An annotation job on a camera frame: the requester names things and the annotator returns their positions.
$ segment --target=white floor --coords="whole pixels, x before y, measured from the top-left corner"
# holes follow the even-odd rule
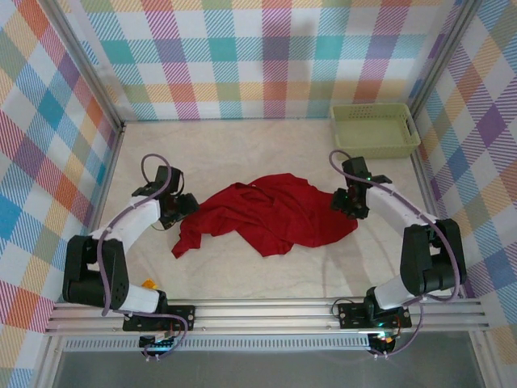
[[[291,172],[322,191],[344,181],[327,160],[333,149],[327,120],[240,120],[130,124],[111,183],[103,222],[127,204],[144,184],[140,160],[166,157],[184,172],[185,192],[202,203],[232,183]],[[154,176],[158,161],[149,160]],[[415,204],[422,197],[409,159],[371,160],[374,174],[387,175]],[[129,279],[153,279],[169,298],[361,296],[398,273],[401,239],[375,214],[343,240],[320,248],[294,246],[264,259],[237,233],[203,236],[199,250],[175,259],[170,249],[179,226],[149,228],[128,253]]]

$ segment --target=red cloth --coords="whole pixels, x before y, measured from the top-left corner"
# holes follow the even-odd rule
[[[181,224],[172,253],[180,257],[201,246],[201,234],[236,230],[262,256],[282,255],[293,244],[319,247],[335,243],[357,228],[357,221],[330,209],[332,195],[291,174],[268,175],[251,184],[235,183],[218,192]]]

